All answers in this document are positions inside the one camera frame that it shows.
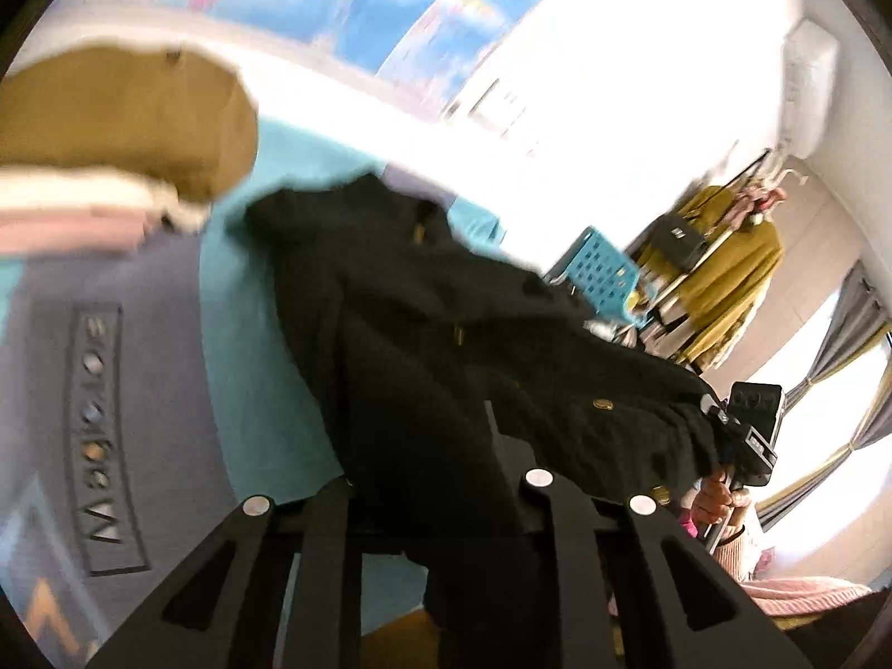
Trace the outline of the pink sleeved right forearm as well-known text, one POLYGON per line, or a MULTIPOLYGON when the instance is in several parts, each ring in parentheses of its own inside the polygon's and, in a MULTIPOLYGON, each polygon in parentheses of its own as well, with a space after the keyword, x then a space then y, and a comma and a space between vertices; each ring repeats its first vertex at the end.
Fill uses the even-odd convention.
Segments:
POLYGON ((771 618, 811 616, 841 609, 872 589, 836 577, 756 577, 762 556, 762 530, 750 509, 732 520, 715 548, 714 559, 771 618))

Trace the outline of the person's right hand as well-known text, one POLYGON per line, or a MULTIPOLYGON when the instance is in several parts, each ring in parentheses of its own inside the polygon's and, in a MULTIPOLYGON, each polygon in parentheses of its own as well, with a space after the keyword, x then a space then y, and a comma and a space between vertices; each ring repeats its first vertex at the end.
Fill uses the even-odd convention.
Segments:
POLYGON ((699 529, 723 522, 726 522, 726 527, 737 527, 744 521, 745 512, 751 504, 748 489, 730 489, 729 477, 720 468, 712 476, 701 480, 700 491, 692 500, 691 518, 699 529))

